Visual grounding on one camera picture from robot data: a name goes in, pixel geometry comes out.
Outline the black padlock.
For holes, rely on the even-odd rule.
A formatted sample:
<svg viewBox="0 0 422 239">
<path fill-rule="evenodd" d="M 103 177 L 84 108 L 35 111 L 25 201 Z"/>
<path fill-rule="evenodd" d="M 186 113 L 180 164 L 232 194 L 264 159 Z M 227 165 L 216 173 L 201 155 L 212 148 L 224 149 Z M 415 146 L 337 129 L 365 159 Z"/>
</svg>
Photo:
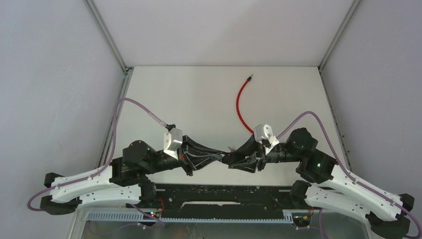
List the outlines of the black padlock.
<svg viewBox="0 0 422 239">
<path fill-rule="evenodd" d="M 229 152 L 223 153 L 220 163 L 227 165 L 229 168 L 241 160 L 240 155 L 235 147 L 228 147 Z"/>
</svg>

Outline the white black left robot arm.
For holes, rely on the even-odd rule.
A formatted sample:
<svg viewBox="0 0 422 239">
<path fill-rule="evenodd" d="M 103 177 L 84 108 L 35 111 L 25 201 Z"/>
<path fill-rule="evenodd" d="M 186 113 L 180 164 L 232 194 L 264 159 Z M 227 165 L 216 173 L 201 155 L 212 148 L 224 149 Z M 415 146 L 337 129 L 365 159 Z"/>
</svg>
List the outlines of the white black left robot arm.
<svg viewBox="0 0 422 239">
<path fill-rule="evenodd" d="M 131 204 L 152 207 L 158 198 L 156 185 L 148 175 L 182 168 L 188 176 L 226 152 L 197 144 L 184 135 L 181 142 L 154 150 L 142 140 L 123 149 L 122 156 L 108 165 L 79 175 L 45 175 L 49 194 L 40 200 L 40 210 L 50 215 L 66 215 L 83 206 Z"/>
</svg>

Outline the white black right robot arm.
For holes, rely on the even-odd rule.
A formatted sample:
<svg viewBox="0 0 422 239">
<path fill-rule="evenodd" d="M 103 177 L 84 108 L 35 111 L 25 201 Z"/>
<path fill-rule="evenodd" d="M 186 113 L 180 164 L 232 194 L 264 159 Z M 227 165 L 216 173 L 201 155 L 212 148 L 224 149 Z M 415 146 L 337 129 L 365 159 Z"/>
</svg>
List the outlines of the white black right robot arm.
<svg viewBox="0 0 422 239">
<path fill-rule="evenodd" d="M 317 149 L 317 140 L 305 128 L 299 128 L 280 142 L 268 125 L 260 127 L 243 146 L 224 156 L 231 169 L 254 173 L 268 163 L 297 162 L 301 179 L 290 191 L 295 208 L 304 206 L 327 209 L 362 222 L 385 239 L 402 239 L 410 229 L 409 213 L 414 198 L 379 189 Z"/>
</svg>

